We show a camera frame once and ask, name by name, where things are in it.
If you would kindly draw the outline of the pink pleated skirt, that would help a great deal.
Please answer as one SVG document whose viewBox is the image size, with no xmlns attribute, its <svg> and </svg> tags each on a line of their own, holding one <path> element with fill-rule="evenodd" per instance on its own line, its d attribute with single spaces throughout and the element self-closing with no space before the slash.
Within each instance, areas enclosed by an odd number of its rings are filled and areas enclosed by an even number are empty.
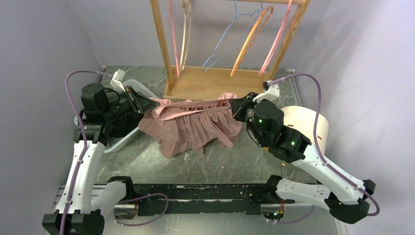
<svg viewBox="0 0 415 235">
<path fill-rule="evenodd" d="M 155 138 L 167 159 L 190 149 L 202 154 L 212 140 L 231 148 L 242 129 L 242 123 L 232 117 L 232 98 L 237 95 L 223 93 L 217 99 L 204 101 L 156 99 L 159 107 L 144 114 L 138 127 Z"/>
</svg>

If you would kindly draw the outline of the blue wire hanger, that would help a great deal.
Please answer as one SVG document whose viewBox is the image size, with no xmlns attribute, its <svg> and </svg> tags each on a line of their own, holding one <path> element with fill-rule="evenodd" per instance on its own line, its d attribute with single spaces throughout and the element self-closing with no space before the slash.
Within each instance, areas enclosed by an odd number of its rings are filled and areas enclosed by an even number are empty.
<svg viewBox="0 0 415 235">
<path fill-rule="evenodd" d="M 259 15 L 260 15 L 260 10 L 262 10 L 263 8 L 256 8 L 255 10 L 253 10 L 252 12 L 239 12 L 238 11 L 238 0 L 234 0 L 233 4 L 234 4 L 234 16 L 233 19 L 231 21 L 231 23 L 227 26 L 227 28 L 224 30 L 223 34 L 221 35 L 220 39 L 218 40 L 212 54 L 205 60 L 205 62 L 202 65 L 202 72 L 206 72 L 208 71 L 210 68 L 212 68 L 214 65 L 216 65 L 220 60 L 222 60 L 222 58 L 226 55 L 229 54 L 229 52 L 231 52 L 233 50 L 233 48 L 242 40 L 242 37 L 244 35 L 246 35 L 246 33 L 248 32 L 249 29 L 251 29 L 255 23 L 255 21 L 258 19 Z M 239 38 L 220 56 L 218 56 L 213 62 L 211 62 L 212 59 L 215 58 L 219 47 L 221 46 L 223 40 L 226 38 L 226 36 L 228 35 L 229 30 L 235 25 L 235 23 L 240 19 L 240 18 L 246 18 L 249 17 L 251 19 L 250 24 L 245 28 L 245 30 L 242 32 L 242 34 L 239 36 Z"/>
</svg>

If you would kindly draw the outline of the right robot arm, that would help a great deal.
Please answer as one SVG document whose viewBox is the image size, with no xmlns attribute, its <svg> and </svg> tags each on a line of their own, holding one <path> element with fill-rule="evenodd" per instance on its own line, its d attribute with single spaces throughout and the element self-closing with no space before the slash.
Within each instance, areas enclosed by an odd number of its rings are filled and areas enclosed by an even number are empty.
<svg viewBox="0 0 415 235">
<path fill-rule="evenodd" d="M 376 184 L 372 180 L 357 179 L 326 159 L 306 135 L 284 124 L 284 112 L 273 102 L 266 99 L 256 102 L 250 93 L 244 98 L 230 99 L 229 104 L 232 117 L 246 123 L 260 147 L 320 182 L 303 184 L 273 175 L 264 189 L 268 202 L 283 199 L 309 203 L 347 224 L 371 215 L 367 200 Z"/>
</svg>

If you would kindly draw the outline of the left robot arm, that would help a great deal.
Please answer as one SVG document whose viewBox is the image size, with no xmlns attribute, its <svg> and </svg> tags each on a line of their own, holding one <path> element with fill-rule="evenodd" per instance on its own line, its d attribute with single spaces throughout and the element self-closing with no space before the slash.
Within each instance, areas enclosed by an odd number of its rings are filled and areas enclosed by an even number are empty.
<svg viewBox="0 0 415 235">
<path fill-rule="evenodd" d="M 116 204 L 134 200 L 136 190 L 129 176 L 111 177 L 103 191 L 93 195 L 98 163 L 111 139 L 131 136 L 143 115 L 158 106 L 156 95 L 133 80 L 118 88 L 88 84 L 81 101 L 67 183 L 55 211 L 42 220 L 51 235 L 100 235 Z"/>
</svg>

